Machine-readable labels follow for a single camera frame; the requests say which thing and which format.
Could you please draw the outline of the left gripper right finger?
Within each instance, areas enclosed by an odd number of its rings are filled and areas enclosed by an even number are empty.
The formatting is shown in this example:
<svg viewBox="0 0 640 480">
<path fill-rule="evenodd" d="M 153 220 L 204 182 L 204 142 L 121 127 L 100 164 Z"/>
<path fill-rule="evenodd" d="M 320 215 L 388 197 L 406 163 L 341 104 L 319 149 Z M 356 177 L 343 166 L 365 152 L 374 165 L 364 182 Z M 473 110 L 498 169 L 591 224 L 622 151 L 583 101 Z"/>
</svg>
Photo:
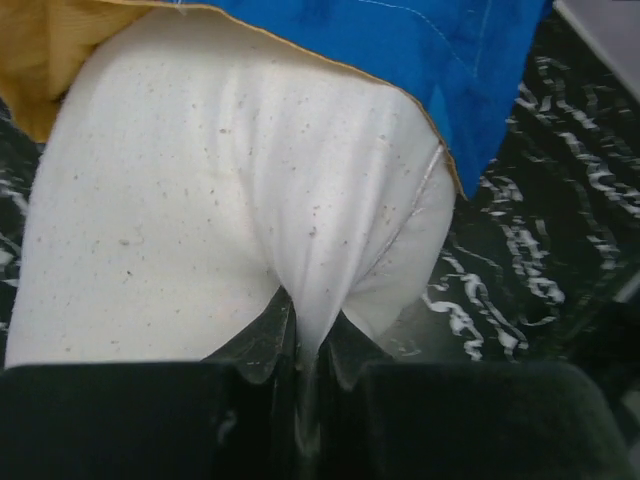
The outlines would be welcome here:
<svg viewBox="0 0 640 480">
<path fill-rule="evenodd" d="M 323 479 L 627 479 L 630 316 L 565 361 L 405 363 L 344 317 L 321 348 Z"/>
</svg>

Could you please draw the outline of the white pillow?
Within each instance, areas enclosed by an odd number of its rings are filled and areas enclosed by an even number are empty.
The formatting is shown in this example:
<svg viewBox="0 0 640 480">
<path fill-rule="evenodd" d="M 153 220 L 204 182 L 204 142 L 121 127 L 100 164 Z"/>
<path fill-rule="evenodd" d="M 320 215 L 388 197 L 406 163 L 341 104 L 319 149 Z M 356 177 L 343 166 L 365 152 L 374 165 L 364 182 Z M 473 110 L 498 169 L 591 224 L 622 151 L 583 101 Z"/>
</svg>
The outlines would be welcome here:
<svg viewBox="0 0 640 480">
<path fill-rule="evenodd" d="M 310 362 L 425 289 L 456 189 L 401 91 L 213 11 L 150 12 L 73 82 L 29 199 L 5 363 L 201 360 L 279 288 Z"/>
</svg>

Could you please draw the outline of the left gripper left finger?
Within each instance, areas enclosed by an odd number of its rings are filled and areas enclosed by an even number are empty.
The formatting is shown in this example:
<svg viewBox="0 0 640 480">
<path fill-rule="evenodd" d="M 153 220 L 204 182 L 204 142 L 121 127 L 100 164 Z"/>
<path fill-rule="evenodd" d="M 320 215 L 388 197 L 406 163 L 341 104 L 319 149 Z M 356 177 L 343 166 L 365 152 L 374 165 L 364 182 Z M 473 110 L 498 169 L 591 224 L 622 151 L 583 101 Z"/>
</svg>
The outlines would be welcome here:
<svg viewBox="0 0 640 480">
<path fill-rule="evenodd" d="M 5 479 L 289 479 L 296 315 L 284 290 L 198 362 L 1 376 Z"/>
</svg>

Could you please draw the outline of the orange and blue pillowcase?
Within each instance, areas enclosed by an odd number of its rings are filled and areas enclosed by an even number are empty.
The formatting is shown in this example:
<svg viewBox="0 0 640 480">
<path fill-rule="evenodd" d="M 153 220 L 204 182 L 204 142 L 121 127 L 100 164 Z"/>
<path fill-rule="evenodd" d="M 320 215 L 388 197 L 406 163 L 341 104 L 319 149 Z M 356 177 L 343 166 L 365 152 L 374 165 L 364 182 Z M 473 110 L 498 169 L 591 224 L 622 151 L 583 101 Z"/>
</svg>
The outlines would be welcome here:
<svg viewBox="0 0 640 480">
<path fill-rule="evenodd" d="M 33 141 L 50 136 L 65 92 L 102 43 L 154 1 L 5 1 L 1 97 Z M 410 96 L 472 197 L 497 156 L 548 1 L 174 1 L 211 10 Z"/>
</svg>

